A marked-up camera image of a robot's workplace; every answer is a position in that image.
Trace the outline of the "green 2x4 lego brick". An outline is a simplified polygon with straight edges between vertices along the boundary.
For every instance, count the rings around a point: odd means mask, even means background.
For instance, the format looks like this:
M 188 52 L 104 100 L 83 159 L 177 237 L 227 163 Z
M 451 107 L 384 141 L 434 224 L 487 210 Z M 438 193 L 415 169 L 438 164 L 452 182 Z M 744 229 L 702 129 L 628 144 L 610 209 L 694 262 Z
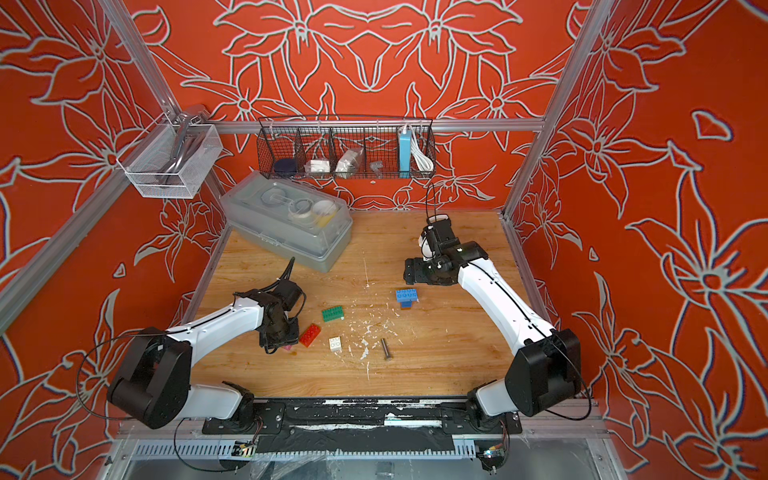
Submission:
M 343 320 L 345 313 L 342 306 L 329 307 L 321 311 L 321 317 L 324 322 Z

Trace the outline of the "light blue 2x4 lego brick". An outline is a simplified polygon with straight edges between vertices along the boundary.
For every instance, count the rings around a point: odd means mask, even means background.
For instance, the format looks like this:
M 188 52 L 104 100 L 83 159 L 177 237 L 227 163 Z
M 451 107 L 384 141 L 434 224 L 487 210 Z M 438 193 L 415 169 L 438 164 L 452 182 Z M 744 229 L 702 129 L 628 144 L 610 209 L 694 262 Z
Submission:
M 395 292 L 398 303 L 412 303 L 418 301 L 418 292 L 416 289 L 400 289 Z

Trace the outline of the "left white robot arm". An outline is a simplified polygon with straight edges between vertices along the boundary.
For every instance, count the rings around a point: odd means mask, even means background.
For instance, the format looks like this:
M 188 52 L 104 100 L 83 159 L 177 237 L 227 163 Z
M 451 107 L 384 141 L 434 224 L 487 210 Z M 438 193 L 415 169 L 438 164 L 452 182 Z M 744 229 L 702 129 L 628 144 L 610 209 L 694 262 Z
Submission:
M 233 294 L 231 304 L 191 323 L 161 331 L 148 327 L 130 342 L 107 392 L 108 402 L 151 429 L 205 418 L 245 431 L 256 423 L 254 395 L 224 381 L 191 382 L 192 368 L 247 333 L 258 334 L 267 354 L 298 342 L 299 311 L 306 293 L 291 280 Z

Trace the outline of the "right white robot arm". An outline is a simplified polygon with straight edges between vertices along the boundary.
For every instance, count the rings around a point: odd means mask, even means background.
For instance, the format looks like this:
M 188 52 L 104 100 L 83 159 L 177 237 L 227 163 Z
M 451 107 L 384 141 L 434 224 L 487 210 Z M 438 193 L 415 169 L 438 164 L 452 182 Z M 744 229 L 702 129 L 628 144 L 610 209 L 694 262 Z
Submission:
M 575 397 L 583 389 L 581 345 L 569 329 L 558 330 L 536 313 L 503 279 L 476 242 L 461 242 L 446 215 L 431 215 L 419 237 L 421 255 L 405 261 L 406 284 L 458 285 L 482 307 L 513 355 L 499 380 L 474 389 L 470 402 L 486 417 L 528 417 Z

